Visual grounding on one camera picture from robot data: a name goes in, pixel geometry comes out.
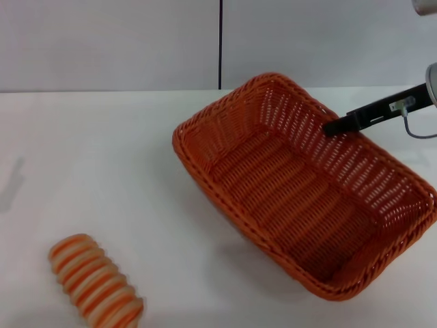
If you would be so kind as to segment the right gripper silver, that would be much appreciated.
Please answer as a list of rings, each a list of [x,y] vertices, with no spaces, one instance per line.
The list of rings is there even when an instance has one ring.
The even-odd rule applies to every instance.
[[[383,121],[431,105],[437,107],[437,63],[427,67],[425,83],[350,111],[342,118],[325,123],[326,136],[355,133]]]

